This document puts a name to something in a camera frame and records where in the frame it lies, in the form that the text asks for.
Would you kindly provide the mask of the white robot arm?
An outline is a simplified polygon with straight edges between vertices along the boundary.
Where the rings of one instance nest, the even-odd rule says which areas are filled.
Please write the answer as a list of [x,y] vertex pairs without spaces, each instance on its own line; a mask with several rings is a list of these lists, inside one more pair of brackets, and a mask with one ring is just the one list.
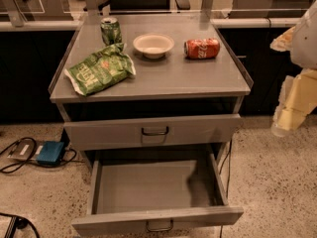
[[302,68],[296,76],[285,78],[274,111],[271,132],[284,137],[297,130],[317,107],[317,1],[270,47],[289,51],[291,61]]

